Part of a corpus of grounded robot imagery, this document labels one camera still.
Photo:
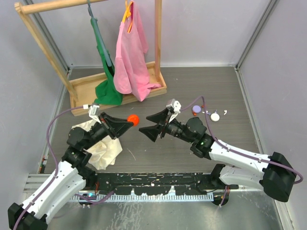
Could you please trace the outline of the orange earbud charging case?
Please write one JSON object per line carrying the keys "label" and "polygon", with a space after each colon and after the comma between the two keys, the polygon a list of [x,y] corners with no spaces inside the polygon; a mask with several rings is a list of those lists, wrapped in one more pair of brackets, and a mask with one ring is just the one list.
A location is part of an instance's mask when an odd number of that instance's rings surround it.
{"label": "orange earbud charging case", "polygon": [[132,122],[134,126],[137,126],[140,122],[140,119],[136,114],[131,114],[128,116],[127,121]]}

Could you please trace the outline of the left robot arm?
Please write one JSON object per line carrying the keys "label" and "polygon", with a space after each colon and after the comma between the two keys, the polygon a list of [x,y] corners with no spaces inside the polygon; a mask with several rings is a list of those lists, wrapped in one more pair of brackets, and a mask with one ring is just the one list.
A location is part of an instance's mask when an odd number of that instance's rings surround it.
{"label": "left robot arm", "polygon": [[97,119],[89,120],[71,128],[68,148],[56,162],[54,172],[24,200],[8,208],[11,230],[45,230],[56,213],[80,190],[90,190],[96,184],[95,172],[86,165],[93,154],[90,152],[103,139],[118,143],[134,123],[111,117],[105,112]]}

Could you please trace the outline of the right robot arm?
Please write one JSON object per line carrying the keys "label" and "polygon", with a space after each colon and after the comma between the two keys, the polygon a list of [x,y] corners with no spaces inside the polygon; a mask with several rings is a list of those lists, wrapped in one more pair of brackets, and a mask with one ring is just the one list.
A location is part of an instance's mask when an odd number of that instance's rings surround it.
{"label": "right robot arm", "polygon": [[141,127],[139,131],[151,141],[169,134],[191,144],[190,150],[197,157],[219,162],[210,177],[214,188],[242,185],[262,190],[280,202],[289,200],[296,175],[284,155],[254,153],[215,140],[198,117],[183,124],[167,108],[146,119],[154,125]]}

